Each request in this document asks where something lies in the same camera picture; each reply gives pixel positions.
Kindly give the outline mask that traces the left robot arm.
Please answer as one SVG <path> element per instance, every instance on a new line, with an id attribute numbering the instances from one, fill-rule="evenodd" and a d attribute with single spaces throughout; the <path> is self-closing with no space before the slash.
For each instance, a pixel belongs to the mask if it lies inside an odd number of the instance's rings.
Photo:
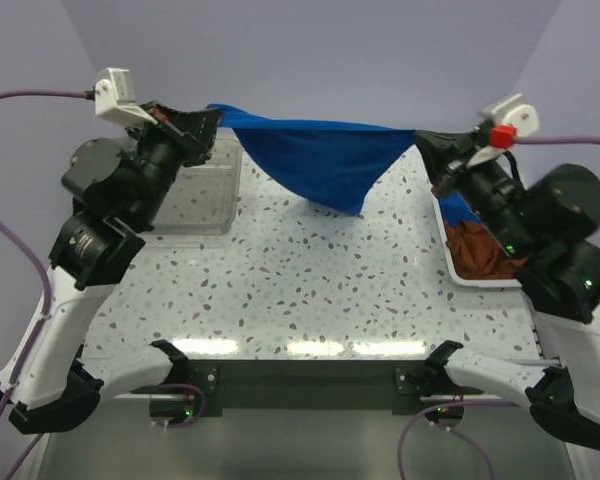
<path id="1" fill-rule="evenodd" d="M 211 156 L 222 113 L 180 112 L 151 102 L 149 119 L 126 139 L 81 144 L 62 183 L 73 198 L 43 269 L 41 311 L 9 363 L 0 370 L 0 404 L 22 434 L 66 432 L 103 402 L 158 385 L 181 390 L 187 356 L 157 340 L 117 359 L 79 357 L 92 321 L 121 282 L 180 169 Z"/>

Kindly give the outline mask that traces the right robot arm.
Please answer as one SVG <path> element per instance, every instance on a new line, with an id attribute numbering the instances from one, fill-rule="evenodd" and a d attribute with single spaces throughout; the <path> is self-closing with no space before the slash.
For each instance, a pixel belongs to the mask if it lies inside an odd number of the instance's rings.
<path id="1" fill-rule="evenodd" d="M 470 133 L 417 131 L 433 194 L 459 194 L 504 254 L 538 320 L 554 336 L 559 362 L 525 367 L 489 358 L 452 341 L 427 360 L 431 389 L 454 386 L 491 393 L 529 411 L 553 437 L 600 451 L 600 180 L 562 164 L 524 187 L 498 158 L 525 143 L 512 126 Z"/>

